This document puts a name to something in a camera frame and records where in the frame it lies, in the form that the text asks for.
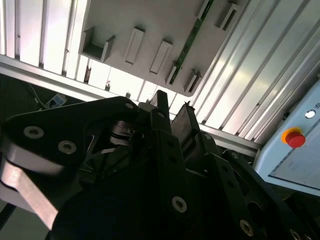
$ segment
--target screw head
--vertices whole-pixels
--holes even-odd
[[[172,206],[179,213],[185,213],[188,209],[186,201],[180,196],[174,196],[172,198]]]
[[[158,115],[159,115],[160,117],[162,117],[162,118],[165,117],[165,115],[164,115],[163,113],[161,113],[161,112],[158,112]]]
[[[134,108],[134,106],[133,106],[132,104],[128,103],[128,102],[125,104],[125,106],[126,106],[127,108],[130,108],[130,109],[133,109],[133,108]]]
[[[205,138],[208,139],[208,140],[211,139],[211,136],[210,136],[208,133],[205,133],[204,136],[205,136]]]
[[[239,159],[239,156],[235,152],[232,152],[231,155],[234,159]]]
[[[244,219],[241,219],[239,224],[240,224],[240,228],[245,234],[247,234],[249,237],[254,236],[254,229],[252,228],[249,222],[247,222]]]
[[[40,139],[44,136],[45,132],[38,126],[27,126],[23,130],[23,134],[30,139]]]
[[[59,142],[58,149],[60,152],[70,155],[77,150],[77,146],[72,141],[63,140]]]
[[[290,233],[294,240],[301,240],[301,237],[299,233],[296,232],[296,230],[290,229]]]

